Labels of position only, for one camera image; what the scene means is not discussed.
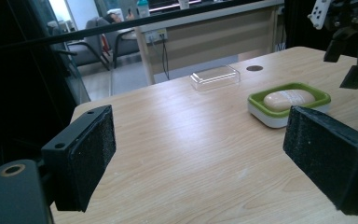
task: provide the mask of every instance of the office chair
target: office chair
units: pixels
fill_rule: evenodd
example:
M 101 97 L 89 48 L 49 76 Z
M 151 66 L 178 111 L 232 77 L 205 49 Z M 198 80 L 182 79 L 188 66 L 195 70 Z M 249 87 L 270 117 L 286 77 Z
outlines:
M 86 29 L 94 27 L 97 27 L 96 17 L 86 23 Z M 67 46 L 69 51 L 76 54 L 73 56 L 73 59 L 77 66 L 101 62 L 109 71 L 109 60 L 103 55 L 102 38 L 100 35 L 86 36 L 81 41 L 68 43 Z
M 109 25 L 110 23 L 104 18 L 98 18 L 97 24 L 98 26 L 104 26 Z M 109 44 L 109 47 L 112 50 L 114 68 L 117 68 L 117 57 L 139 52 L 138 42 L 136 39 L 123 38 L 124 35 L 132 31 L 133 30 L 130 29 L 129 31 L 125 32 L 114 31 L 104 34 Z

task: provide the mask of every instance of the clear lid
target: clear lid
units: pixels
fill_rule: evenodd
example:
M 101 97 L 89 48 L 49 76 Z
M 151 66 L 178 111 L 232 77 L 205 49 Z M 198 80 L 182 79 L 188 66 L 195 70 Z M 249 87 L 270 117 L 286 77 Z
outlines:
M 222 86 L 239 83 L 241 74 L 229 65 L 194 72 L 190 75 L 196 91 L 208 91 Z

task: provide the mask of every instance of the black curtain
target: black curtain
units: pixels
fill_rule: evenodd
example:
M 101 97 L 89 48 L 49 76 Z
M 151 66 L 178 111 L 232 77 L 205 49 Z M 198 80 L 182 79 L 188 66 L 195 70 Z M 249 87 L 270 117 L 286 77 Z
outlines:
M 328 31 L 325 27 L 317 30 L 313 27 L 308 15 L 312 12 L 316 0 L 285 0 L 284 19 L 286 48 L 308 47 L 312 49 L 327 50 L 334 31 Z M 356 57 L 358 36 L 353 35 L 348 39 L 344 55 Z

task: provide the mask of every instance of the soap bar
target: soap bar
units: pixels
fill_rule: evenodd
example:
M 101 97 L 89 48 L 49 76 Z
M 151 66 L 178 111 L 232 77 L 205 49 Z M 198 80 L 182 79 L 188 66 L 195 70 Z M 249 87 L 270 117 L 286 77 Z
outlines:
M 289 109 L 292 105 L 304 105 L 314 101 L 315 97 L 308 91 L 287 90 L 268 94 L 264 98 L 264 105 L 272 111 L 281 112 Z

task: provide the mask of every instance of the robotic hand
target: robotic hand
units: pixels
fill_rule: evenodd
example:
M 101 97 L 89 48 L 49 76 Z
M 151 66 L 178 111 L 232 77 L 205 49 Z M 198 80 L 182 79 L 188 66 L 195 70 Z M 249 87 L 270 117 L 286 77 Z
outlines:
M 348 38 L 358 34 L 358 0 L 317 0 L 308 17 L 316 29 L 324 26 L 335 31 L 324 61 L 336 63 Z M 358 89 L 358 52 L 357 64 L 351 67 L 340 88 Z

